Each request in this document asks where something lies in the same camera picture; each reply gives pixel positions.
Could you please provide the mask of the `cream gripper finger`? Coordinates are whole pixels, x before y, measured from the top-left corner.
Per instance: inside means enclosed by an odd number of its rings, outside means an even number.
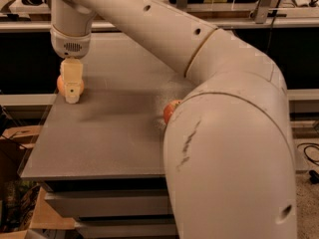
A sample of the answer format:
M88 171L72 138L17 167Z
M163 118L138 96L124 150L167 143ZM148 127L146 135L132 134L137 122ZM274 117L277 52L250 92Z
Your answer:
M67 58L61 63L60 75L64 82L65 100L76 104L80 99L80 87L83 80L83 64L79 59Z

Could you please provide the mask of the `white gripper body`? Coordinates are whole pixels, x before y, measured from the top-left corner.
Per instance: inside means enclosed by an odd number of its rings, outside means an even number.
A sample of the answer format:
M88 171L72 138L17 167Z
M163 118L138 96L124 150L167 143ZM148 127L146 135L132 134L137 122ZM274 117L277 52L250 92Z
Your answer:
M50 30L51 43L54 51L60 58L77 58L85 57L90 48L91 35L80 37L67 36L55 27Z

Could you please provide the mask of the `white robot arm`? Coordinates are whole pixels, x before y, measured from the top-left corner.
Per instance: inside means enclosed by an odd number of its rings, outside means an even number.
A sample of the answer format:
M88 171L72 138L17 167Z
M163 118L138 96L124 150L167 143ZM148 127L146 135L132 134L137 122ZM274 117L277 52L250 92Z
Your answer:
M297 239L294 143L276 64L158 0L62 0L115 25L196 87L163 141L180 239Z

